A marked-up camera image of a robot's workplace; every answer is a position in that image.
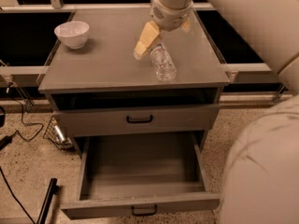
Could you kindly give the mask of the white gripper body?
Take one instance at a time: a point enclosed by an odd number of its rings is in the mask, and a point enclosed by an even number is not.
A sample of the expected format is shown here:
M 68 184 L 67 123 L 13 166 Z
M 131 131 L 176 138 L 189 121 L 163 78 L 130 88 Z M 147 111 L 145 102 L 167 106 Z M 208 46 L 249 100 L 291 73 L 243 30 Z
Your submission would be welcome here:
M 152 0 L 150 15 L 161 30 L 167 32 L 182 27 L 189 20 L 193 2 L 183 8 L 170 8 L 160 0 Z

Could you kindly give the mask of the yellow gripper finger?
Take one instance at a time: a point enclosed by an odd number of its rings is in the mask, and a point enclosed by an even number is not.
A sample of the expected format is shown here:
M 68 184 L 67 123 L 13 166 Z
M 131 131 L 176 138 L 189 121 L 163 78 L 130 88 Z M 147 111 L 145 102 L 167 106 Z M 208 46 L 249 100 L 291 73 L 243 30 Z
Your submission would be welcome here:
M 181 30 L 185 33 L 188 33 L 191 29 L 190 26 L 190 19 L 187 19 L 185 22 L 183 22 L 180 26 Z
M 141 36 L 135 45 L 134 56 L 141 60 L 153 43 L 159 38 L 161 29 L 155 21 L 149 21 L 145 24 Z

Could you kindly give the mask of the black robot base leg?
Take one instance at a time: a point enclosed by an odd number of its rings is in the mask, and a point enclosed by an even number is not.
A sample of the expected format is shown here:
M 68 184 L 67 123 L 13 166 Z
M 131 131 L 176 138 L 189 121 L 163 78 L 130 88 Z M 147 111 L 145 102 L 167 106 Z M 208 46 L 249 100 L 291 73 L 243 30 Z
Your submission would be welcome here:
M 48 212 L 50 210 L 52 198 L 57 193 L 58 190 L 59 190 L 59 186 L 57 185 L 57 179 L 52 178 L 50 180 L 50 183 L 49 183 L 49 186 L 48 186 L 48 189 L 46 192 L 46 196 L 44 198 L 44 202 L 42 204 L 36 224 L 45 224 L 46 223 L 46 219 L 47 219 Z

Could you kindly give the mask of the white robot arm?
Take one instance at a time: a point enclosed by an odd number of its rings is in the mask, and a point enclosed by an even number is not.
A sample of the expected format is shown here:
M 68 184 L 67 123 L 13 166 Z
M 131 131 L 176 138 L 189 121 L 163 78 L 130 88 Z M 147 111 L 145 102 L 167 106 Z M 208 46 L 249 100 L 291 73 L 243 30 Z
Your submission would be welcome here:
M 224 167 L 220 224 L 299 224 L 299 0 L 207 0 L 261 58 L 228 65 L 238 83 L 280 83 L 292 97 L 250 123 Z M 135 47 L 142 59 L 161 31 L 189 26 L 192 0 L 151 0 Z

